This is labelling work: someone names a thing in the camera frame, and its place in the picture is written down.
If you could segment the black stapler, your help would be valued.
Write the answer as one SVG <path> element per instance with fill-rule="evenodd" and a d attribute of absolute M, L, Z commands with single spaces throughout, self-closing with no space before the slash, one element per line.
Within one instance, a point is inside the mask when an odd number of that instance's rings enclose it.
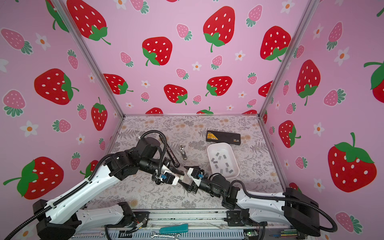
<path fill-rule="evenodd" d="M 178 159 L 176 158 L 174 152 L 172 151 L 172 149 L 170 148 L 168 142 L 167 142 L 167 138 L 164 136 L 164 135 L 160 135 L 160 139 L 162 141 L 162 143 L 165 145 L 166 147 L 166 151 L 167 151 L 167 154 L 169 156 L 169 159 L 171 160 L 171 162 L 173 163 L 173 166 L 175 168 L 179 168 L 180 167 L 180 162 L 178 161 Z"/>

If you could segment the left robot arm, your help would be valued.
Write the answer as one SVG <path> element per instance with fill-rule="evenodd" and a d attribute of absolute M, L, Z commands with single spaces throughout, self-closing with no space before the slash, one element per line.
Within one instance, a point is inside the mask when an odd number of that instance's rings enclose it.
<path fill-rule="evenodd" d="M 157 130 L 145 132 L 138 144 L 122 152 L 104 156 L 92 173 L 64 194 L 34 203 L 34 215 L 16 227 L 7 237 L 12 239 L 34 220 L 42 240 L 68 240 L 73 235 L 99 226 L 125 227 L 135 221 L 128 203 L 119 203 L 111 209 L 87 212 L 82 208 L 105 189 L 135 175 L 148 173 L 156 184 L 177 185 L 184 172 L 165 162 L 168 149 L 166 136 Z"/>

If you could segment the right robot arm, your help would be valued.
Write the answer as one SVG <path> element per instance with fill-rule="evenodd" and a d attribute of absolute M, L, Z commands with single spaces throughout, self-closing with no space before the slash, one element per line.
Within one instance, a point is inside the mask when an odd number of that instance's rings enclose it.
<path fill-rule="evenodd" d="M 201 190 L 211 197 L 222 199 L 228 210 L 239 208 L 250 211 L 253 222 L 274 222 L 293 226 L 299 232 L 319 237 L 321 232 L 335 233 L 336 221 L 313 199 L 298 190 L 286 188 L 280 193 L 257 193 L 248 191 L 240 180 L 228 181 L 221 173 L 208 176 L 198 167 L 187 167 L 190 184 L 178 183 L 189 193 Z"/>

